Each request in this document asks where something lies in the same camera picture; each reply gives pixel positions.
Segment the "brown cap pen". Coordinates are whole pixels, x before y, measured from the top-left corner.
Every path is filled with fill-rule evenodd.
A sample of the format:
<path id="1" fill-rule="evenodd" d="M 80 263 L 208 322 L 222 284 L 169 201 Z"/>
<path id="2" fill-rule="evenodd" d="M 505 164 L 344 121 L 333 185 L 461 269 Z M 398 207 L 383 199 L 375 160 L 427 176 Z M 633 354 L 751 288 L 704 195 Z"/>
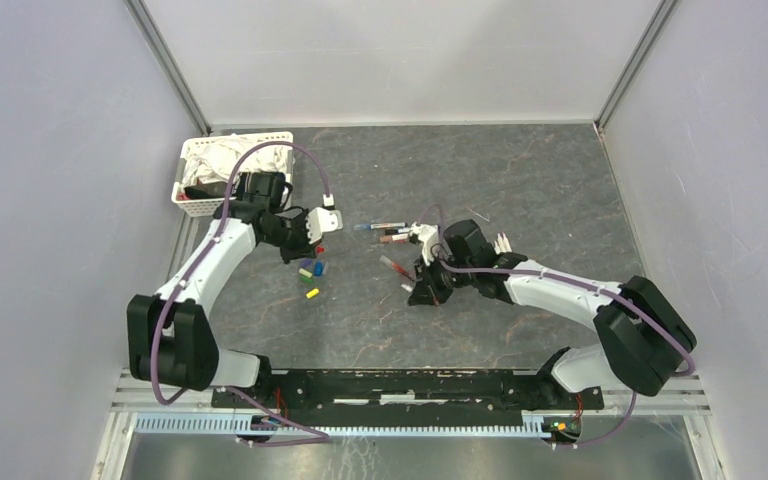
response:
<path id="1" fill-rule="evenodd" d="M 385 243 L 404 243 L 408 242 L 410 238 L 409 233 L 400 233 L 400 234 L 392 234 L 392 235 L 385 235 L 379 238 L 379 242 L 382 244 Z"/>

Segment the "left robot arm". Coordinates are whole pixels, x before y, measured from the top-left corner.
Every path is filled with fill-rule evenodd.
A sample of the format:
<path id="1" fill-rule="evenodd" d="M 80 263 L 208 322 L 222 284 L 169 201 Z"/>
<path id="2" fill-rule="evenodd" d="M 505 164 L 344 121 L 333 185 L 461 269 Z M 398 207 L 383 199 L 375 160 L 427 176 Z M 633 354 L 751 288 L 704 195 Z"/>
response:
<path id="1" fill-rule="evenodd" d="M 236 267 L 261 245 L 279 250 L 284 263 L 314 258 L 308 210 L 289 207 L 292 186 L 281 172 L 245 173 L 226 206 L 214 212 L 208 232 L 185 265 L 153 295 L 127 305 L 129 367 L 133 377 L 162 387 L 204 391 L 234 386 L 250 407 L 274 394 L 268 360 L 219 348 L 209 324 L 218 295 Z"/>

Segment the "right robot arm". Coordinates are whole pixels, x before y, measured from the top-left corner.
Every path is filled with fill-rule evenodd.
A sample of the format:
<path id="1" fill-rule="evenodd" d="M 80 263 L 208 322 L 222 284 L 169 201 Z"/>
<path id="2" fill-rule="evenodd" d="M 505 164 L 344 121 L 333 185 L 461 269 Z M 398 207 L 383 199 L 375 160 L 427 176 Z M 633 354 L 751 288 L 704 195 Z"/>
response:
<path id="1" fill-rule="evenodd" d="M 513 251 L 503 233 L 488 240 L 472 220 L 441 229 L 413 223 L 411 306 L 440 306 L 455 290 L 473 288 L 485 298 L 533 307 L 592 330 L 595 345 L 568 348 L 547 362 L 537 382 L 540 400 L 562 408 L 590 387 L 620 383 L 647 397 L 668 380 L 690 376 L 697 339 L 666 296 L 648 278 L 625 282 L 588 279 L 546 267 Z"/>

